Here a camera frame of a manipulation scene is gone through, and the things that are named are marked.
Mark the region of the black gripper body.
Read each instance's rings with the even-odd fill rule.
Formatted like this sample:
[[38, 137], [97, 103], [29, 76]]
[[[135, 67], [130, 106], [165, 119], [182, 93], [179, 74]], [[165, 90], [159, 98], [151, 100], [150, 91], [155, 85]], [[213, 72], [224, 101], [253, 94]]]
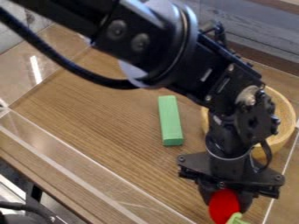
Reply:
[[191, 179], [197, 185], [201, 182], [210, 182], [216, 185], [217, 191], [229, 188], [238, 193], [253, 193], [254, 197], [264, 195], [280, 198], [286, 177], [272, 168], [257, 171], [249, 157], [234, 161], [199, 152], [181, 155], [177, 162], [181, 167], [179, 177]]

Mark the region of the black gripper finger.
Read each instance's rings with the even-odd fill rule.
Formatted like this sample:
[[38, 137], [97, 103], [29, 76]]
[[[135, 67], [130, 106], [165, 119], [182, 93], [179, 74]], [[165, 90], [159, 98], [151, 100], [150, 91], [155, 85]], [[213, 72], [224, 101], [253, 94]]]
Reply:
[[217, 192], [217, 187], [210, 182], [201, 182], [199, 183], [199, 193], [206, 205], [212, 202], [212, 196]]
[[240, 210], [245, 213], [253, 204], [254, 194], [252, 192], [241, 192], [238, 194]]

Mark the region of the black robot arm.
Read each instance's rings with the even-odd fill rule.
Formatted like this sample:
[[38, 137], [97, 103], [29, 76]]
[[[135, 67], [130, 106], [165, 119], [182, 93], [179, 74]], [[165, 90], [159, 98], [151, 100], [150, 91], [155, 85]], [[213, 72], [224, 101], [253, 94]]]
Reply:
[[246, 212], [260, 196], [278, 198], [286, 178], [252, 154], [278, 133], [277, 105], [261, 73], [230, 50], [222, 24], [201, 27], [177, 0], [10, 1], [83, 35], [127, 71], [113, 79], [75, 64], [0, 7], [0, 23], [71, 73], [119, 90], [169, 88], [207, 108], [206, 150], [178, 158], [179, 175], [198, 184], [205, 202], [230, 190]]

